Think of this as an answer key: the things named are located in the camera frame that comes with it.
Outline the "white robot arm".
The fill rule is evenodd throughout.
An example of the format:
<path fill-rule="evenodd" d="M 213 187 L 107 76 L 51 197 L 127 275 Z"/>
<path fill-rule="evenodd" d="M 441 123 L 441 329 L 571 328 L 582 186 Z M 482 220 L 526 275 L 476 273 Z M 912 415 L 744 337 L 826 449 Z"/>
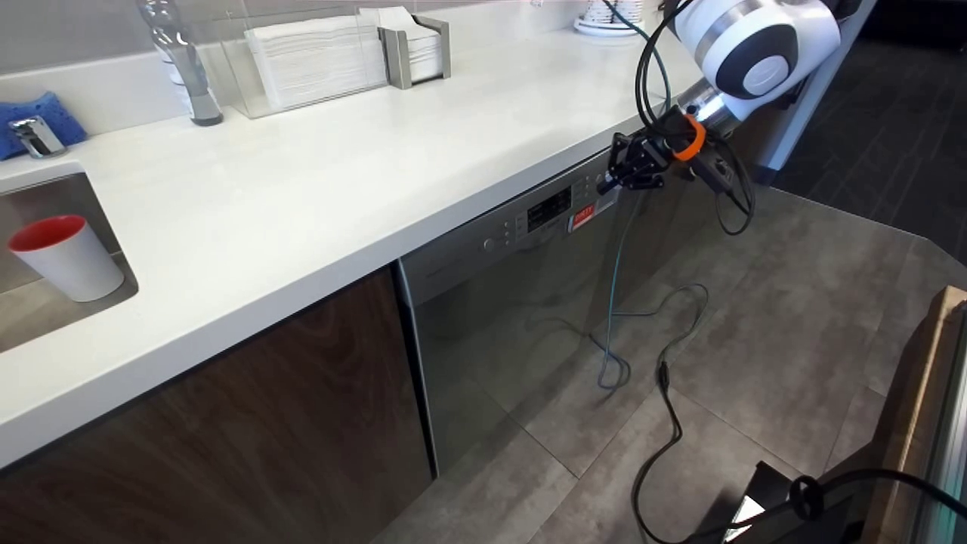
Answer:
<path fill-rule="evenodd" d="M 700 78 L 655 110 L 647 72 L 664 32 L 688 52 Z M 837 47 L 840 27 L 823 0 L 674 0 L 641 52 L 634 93 L 644 127 L 611 139 L 601 187 L 649 192 L 684 166 L 711 192 L 734 194 L 739 172 L 726 139 Z"/>

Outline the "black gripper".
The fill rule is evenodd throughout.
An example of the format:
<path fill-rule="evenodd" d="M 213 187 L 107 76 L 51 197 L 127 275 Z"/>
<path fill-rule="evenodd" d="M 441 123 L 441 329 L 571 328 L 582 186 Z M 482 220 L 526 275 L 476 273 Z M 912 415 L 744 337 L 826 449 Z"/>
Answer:
<path fill-rule="evenodd" d="M 616 133 L 599 192 L 652 192 L 692 142 L 695 127 L 688 119 L 663 119 L 652 127 Z"/>

